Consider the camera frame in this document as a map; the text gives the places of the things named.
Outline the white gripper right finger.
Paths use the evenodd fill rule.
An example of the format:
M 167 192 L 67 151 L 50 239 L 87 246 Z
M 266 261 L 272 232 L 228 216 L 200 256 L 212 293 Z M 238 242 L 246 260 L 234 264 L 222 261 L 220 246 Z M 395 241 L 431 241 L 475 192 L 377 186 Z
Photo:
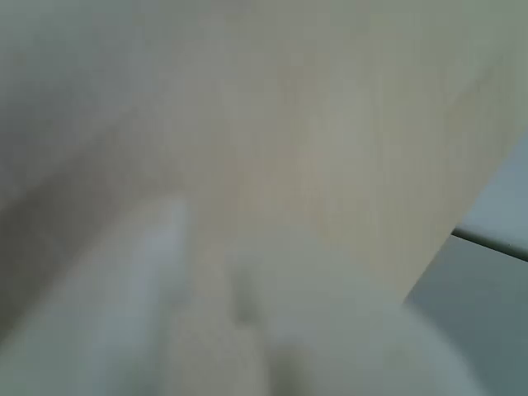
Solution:
M 313 247 L 229 258 L 236 314 L 262 342 L 274 395 L 475 395 L 464 358 L 346 258 Z

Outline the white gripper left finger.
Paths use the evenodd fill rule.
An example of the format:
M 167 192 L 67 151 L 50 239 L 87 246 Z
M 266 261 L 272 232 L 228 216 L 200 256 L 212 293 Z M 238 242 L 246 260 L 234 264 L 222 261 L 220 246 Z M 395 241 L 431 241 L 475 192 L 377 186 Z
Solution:
M 104 230 L 2 343 L 2 394 L 159 394 L 186 226 L 184 201 L 169 196 Z

